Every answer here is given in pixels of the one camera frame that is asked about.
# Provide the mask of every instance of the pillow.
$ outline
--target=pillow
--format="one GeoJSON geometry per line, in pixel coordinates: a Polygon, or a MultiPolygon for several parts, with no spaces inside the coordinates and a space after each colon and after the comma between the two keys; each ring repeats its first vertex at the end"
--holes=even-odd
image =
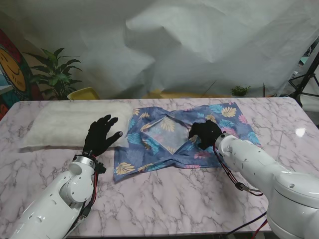
{"type": "Polygon", "coordinates": [[[107,138],[123,132],[111,147],[128,147],[127,132],[133,116],[128,103],[50,102],[39,113],[31,130],[23,138],[22,147],[84,146],[91,123],[106,115],[118,117],[107,138]]]}

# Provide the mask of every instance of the smiley face painting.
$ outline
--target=smiley face painting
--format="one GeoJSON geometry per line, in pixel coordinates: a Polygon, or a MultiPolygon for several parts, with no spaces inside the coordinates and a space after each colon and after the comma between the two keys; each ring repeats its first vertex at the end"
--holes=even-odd
{"type": "Polygon", "coordinates": [[[2,48],[0,48],[0,64],[12,84],[20,91],[25,92],[24,75],[17,62],[2,48]]]}
{"type": "MultiPolygon", "coordinates": [[[[7,83],[13,86],[13,91],[16,95],[13,99],[20,99],[21,101],[43,100],[38,85],[30,82],[32,72],[26,60],[1,29],[0,70],[7,83]]],[[[0,103],[6,101],[7,98],[0,96],[0,103]]]]}

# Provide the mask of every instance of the green plant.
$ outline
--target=green plant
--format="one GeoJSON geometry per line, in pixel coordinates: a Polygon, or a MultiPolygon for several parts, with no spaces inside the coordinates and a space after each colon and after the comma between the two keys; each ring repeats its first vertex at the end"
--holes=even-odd
{"type": "Polygon", "coordinates": [[[79,62],[79,60],[72,59],[67,61],[64,64],[59,65],[59,59],[63,57],[74,57],[74,56],[59,56],[59,54],[63,51],[64,48],[60,48],[56,50],[54,53],[51,53],[47,50],[42,49],[42,51],[46,54],[47,58],[42,56],[38,56],[32,53],[27,53],[28,55],[36,58],[43,65],[32,66],[32,69],[41,71],[45,73],[44,75],[38,74],[34,75],[31,79],[31,82],[36,82],[38,84],[48,85],[49,88],[41,91],[45,95],[51,95],[49,100],[53,100],[57,98],[58,100],[66,100],[67,95],[73,91],[76,91],[75,88],[71,87],[72,84],[77,82],[82,82],[79,80],[71,79],[71,74],[69,70],[72,68],[76,68],[82,71],[80,68],[76,66],[72,66],[72,63],[79,62]]]}
{"type": "Polygon", "coordinates": [[[241,86],[235,86],[233,89],[231,89],[231,94],[233,96],[245,96],[250,91],[250,86],[247,87],[241,87],[241,86]]]}

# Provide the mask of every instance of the white backdrop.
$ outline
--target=white backdrop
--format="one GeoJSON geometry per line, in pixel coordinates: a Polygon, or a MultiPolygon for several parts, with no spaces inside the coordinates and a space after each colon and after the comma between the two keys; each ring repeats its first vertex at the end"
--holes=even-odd
{"type": "MultiPolygon", "coordinates": [[[[156,88],[279,93],[319,35],[318,0],[2,0],[0,27],[22,52],[66,47],[75,78],[104,98],[156,88]]],[[[30,66],[32,59],[25,56],[30,66]]]]}

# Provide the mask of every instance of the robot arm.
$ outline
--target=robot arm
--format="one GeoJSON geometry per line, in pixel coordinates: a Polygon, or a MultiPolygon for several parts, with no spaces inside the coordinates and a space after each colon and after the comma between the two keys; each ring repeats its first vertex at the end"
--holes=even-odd
{"type": "Polygon", "coordinates": [[[201,138],[199,147],[215,145],[231,170],[265,194],[268,223],[279,238],[319,238],[318,178],[290,172],[251,142],[221,133],[213,122],[194,125],[189,136],[201,138]]]}
{"type": "Polygon", "coordinates": [[[58,175],[20,217],[11,239],[61,239],[93,192],[95,163],[75,156],[69,171],[58,175]]]}
{"type": "Polygon", "coordinates": [[[98,174],[106,170],[96,156],[123,135],[117,132],[106,139],[117,121],[107,115],[91,124],[82,155],[75,155],[68,171],[58,175],[23,212],[11,239],[62,239],[85,220],[95,201],[98,174]]]}

